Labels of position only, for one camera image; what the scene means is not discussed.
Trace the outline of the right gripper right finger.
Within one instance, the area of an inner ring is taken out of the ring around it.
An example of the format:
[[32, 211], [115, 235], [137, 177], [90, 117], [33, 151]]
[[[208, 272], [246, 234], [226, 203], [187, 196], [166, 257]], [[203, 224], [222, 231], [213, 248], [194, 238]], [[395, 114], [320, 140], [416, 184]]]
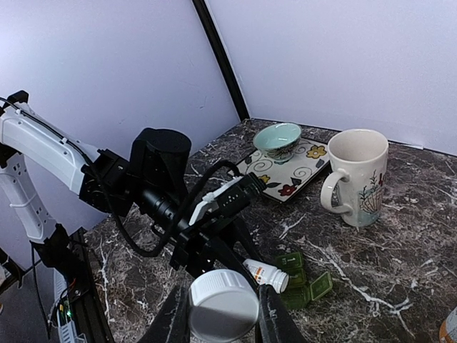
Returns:
[[303, 335], [271, 285], [262, 284], [258, 288], [258, 300], [255, 342], [303, 342]]

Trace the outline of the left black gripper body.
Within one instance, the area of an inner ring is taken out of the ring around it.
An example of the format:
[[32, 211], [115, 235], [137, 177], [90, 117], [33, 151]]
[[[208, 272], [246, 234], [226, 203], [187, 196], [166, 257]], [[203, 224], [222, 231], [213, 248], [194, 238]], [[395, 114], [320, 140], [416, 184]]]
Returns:
[[215, 261], [226, 266], [229, 262], [229, 246], [221, 236], [225, 224], [211, 224], [202, 228], [176, 230], [170, 266], [179, 270], [183, 267], [191, 276], [197, 278], [214, 268]]

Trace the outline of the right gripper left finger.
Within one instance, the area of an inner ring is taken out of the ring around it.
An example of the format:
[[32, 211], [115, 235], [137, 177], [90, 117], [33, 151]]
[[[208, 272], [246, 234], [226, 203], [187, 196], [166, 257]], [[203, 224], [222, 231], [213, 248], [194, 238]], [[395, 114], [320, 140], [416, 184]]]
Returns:
[[175, 286], [138, 342], [189, 342], [188, 308], [188, 289]]

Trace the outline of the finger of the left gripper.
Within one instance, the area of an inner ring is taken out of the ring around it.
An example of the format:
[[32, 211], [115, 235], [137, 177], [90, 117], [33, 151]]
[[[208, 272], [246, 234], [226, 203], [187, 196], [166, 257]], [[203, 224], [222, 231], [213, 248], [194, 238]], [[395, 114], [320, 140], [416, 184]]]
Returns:
[[248, 230], [247, 224], [241, 217], [233, 217], [228, 225], [229, 243], [237, 257], [242, 263], [245, 259], [253, 259], [259, 262], [264, 262], [258, 247], [253, 241], [253, 237]]
[[220, 263], [228, 269], [241, 274], [247, 280], [252, 289], [258, 289], [258, 283], [254, 279], [252, 273], [250, 273], [250, 271], [243, 265], [241, 259], [237, 257], [235, 251], [223, 240], [211, 239], [207, 242], [206, 246], [214, 257], [220, 261]]

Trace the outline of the white bottle screw cap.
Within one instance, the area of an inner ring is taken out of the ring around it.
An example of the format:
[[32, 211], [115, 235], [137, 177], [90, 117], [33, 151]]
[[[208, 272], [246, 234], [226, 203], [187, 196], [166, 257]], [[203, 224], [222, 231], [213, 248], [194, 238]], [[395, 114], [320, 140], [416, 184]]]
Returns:
[[247, 280], [230, 269], [196, 278], [189, 288], [189, 327], [205, 342], [234, 342], [257, 323], [259, 300]]

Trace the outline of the orange pill bottle grey cap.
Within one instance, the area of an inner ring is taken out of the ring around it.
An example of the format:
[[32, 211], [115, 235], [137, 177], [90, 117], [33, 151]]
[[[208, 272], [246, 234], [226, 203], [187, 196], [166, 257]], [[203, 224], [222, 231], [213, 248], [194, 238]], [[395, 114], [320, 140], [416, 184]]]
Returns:
[[457, 342], [457, 307], [443, 321], [438, 335], [440, 343]]

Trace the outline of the small white pill bottle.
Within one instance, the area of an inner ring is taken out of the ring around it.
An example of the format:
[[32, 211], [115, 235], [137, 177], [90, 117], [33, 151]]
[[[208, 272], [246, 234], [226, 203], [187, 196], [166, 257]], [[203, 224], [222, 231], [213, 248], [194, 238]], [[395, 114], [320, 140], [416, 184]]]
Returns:
[[286, 290], [289, 275], [281, 269], [253, 259], [245, 259], [243, 265], [259, 284], [271, 285], [278, 294]]

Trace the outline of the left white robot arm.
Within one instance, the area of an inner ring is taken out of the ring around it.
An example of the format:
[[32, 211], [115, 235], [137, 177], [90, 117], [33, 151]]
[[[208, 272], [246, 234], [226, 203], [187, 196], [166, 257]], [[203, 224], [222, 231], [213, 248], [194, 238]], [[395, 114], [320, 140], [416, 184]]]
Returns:
[[40, 117], [18, 91], [1, 102], [1, 187], [15, 208], [42, 262], [67, 281], [85, 283], [86, 269], [70, 250], [64, 226], [46, 210], [26, 170], [30, 159], [75, 193], [110, 214], [126, 243], [139, 256], [157, 257], [174, 245], [170, 264], [199, 277], [220, 262], [257, 282], [234, 251], [241, 244], [260, 259], [238, 213], [265, 188], [254, 174], [242, 174], [231, 161], [211, 166], [193, 188], [184, 174], [191, 141], [179, 131], [145, 128], [128, 159], [71, 138]]

